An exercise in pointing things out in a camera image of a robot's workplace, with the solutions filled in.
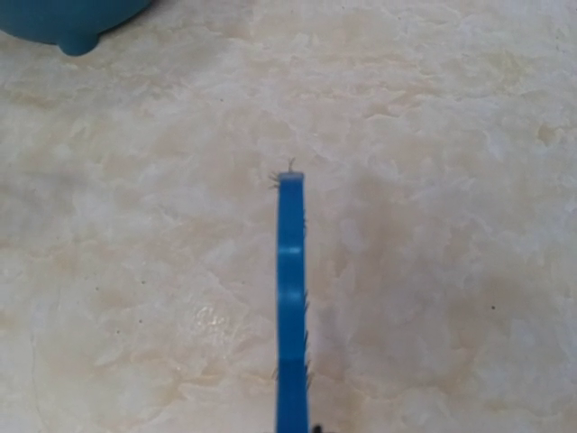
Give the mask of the blue hand brush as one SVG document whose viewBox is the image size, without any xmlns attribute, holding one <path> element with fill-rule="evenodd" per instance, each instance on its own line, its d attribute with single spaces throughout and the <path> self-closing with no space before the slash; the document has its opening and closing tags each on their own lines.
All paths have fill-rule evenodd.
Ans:
<svg viewBox="0 0 577 433">
<path fill-rule="evenodd" d="M 307 360 L 305 175 L 288 168 L 271 176 L 278 191 L 276 240 L 277 432 L 310 430 Z"/>
</svg>

